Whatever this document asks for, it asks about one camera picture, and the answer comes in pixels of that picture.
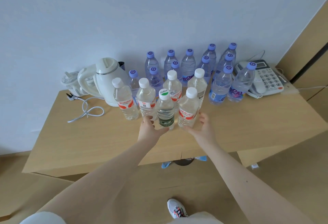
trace sneaker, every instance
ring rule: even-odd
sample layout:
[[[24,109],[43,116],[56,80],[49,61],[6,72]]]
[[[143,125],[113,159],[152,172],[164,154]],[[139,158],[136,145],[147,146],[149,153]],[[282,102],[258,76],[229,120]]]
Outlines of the sneaker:
[[[180,217],[189,217],[187,215],[185,207],[178,200],[175,200],[173,198],[167,200],[167,208],[169,209],[169,212],[174,219]]]

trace water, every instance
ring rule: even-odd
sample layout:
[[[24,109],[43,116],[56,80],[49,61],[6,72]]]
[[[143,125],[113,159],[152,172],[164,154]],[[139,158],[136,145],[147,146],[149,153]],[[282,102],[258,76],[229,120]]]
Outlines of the water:
[[[139,78],[138,72],[136,70],[130,70],[129,71],[129,76],[131,78],[130,89],[131,89],[131,92],[132,92],[132,97],[133,97],[134,103],[138,106],[139,103],[138,103],[136,97],[137,97],[138,90],[140,88],[140,86],[139,86],[139,79],[140,78]]]
[[[152,120],[157,119],[155,104],[156,104],[156,91],[149,85],[147,78],[139,80],[140,88],[137,93],[137,100],[139,102],[142,117],[152,115]]]
[[[207,82],[207,84],[210,82],[211,79],[211,65],[210,65],[210,57],[209,56],[203,56],[202,60],[200,61],[197,68],[202,68],[204,70],[204,80]]]
[[[182,96],[182,83],[177,79],[177,72],[170,70],[167,73],[168,79],[164,82],[163,88],[168,89],[170,97],[174,102],[174,108],[177,112],[179,110],[179,101]]]
[[[207,88],[207,82],[204,80],[204,73],[205,71],[203,69],[196,69],[195,76],[188,82],[188,88],[194,87],[197,90],[197,96],[200,101],[199,108],[202,106],[205,90]]]
[[[213,76],[213,78],[212,78],[212,83],[214,82],[215,77],[223,71],[223,68],[224,68],[225,66],[230,65],[232,68],[234,67],[234,65],[233,65],[233,59],[234,59],[234,57],[235,57],[235,56],[234,56],[233,54],[228,53],[228,54],[225,56],[224,60],[221,60],[221,61],[217,64],[216,69],[215,69],[215,74],[214,74],[214,76]]]
[[[156,100],[158,100],[158,92],[163,88],[163,78],[156,67],[150,68],[150,77],[148,80],[150,86],[156,90]]]
[[[158,61],[155,58],[154,52],[147,52],[147,58],[146,58],[146,61],[145,61],[145,73],[146,73],[147,78],[150,77],[149,70],[152,67],[158,68]]]
[[[196,69],[196,60],[194,57],[194,50],[188,49],[186,55],[181,61],[181,72],[182,72],[182,86],[186,87],[188,81],[194,76]]]
[[[161,127],[170,127],[170,130],[174,128],[174,103],[170,97],[167,89],[161,89],[159,91],[159,99],[156,102],[156,111]]]
[[[228,54],[228,53],[231,53],[233,54],[235,57],[232,61],[232,64],[235,65],[235,62],[236,62],[236,48],[237,48],[237,44],[236,43],[230,43],[229,44],[229,47],[222,53],[221,57],[220,57],[220,61],[224,60],[225,56]]]
[[[208,95],[211,104],[220,105],[225,100],[232,84],[232,71],[233,67],[226,65],[215,78]]]
[[[215,44],[209,44],[207,50],[203,53],[203,56],[210,57],[210,67],[211,67],[211,75],[214,71],[216,64],[216,52],[215,52]]]
[[[122,110],[127,120],[135,120],[139,117],[139,110],[133,101],[132,92],[129,86],[124,85],[121,78],[114,78],[112,81],[114,89],[114,99]]]
[[[193,127],[199,109],[199,103],[197,90],[194,87],[188,88],[186,95],[182,97],[179,103],[179,127]]]
[[[174,61],[178,62],[178,60],[175,57],[175,51],[174,50],[168,50],[167,51],[167,57],[164,61],[164,77],[165,77],[165,80],[167,79],[168,71],[171,70],[171,64]]]
[[[256,63],[249,62],[247,66],[242,69],[235,76],[229,89],[228,99],[232,102],[240,102],[244,98],[244,94],[252,86],[255,77]]]
[[[178,78],[178,80],[182,83],[182,82],[183,82],[183,79],[182,79],[182,72],[181,72],[180,64],[179,64],[178,61],[173,61],[173,62],[172,62],[172,64],[171,64],[171,70],[176,71],[177,78]]]

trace person's left hand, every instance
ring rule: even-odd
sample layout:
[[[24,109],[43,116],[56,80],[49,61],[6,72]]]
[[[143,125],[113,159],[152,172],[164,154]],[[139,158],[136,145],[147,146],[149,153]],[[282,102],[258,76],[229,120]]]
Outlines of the person's left hand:
[[[156,130],[154,121],[151,120],[153,117],[151,115],[146,115],[140,125],[138,141],[146,141],[152,146],[156,145],[159,137],[161,137],[164,133],[166,133],[169,128],[163,127],[161,129]]]

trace telephone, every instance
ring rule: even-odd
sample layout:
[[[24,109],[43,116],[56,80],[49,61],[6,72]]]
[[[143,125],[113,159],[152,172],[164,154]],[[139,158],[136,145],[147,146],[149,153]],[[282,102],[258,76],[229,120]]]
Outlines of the telephone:
[[[268,66],[267,62],[263,59],[252,61],[257,64],[255,69],[254,82],[247,92],[248,95],[261,98],[262,96],[268,96],[276,93],[280,93],[284,90],[283,83],[280,81],[280,76]],[[248,61],[242,61],[238,63],[234,71],[237,74],[244,69],[248,64]]]

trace green label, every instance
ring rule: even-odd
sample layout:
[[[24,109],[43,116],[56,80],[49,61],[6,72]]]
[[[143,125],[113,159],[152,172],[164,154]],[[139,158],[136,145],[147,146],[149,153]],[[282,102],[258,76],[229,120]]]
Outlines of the green label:
[[[158,118],[158,119],[159,119],[159,124],[162,127],[169,127],[174,123],[174,115],[172,116],[172,118],[167,119],[167,120],[163,120],[163,119],[160,119],[160,118]]]

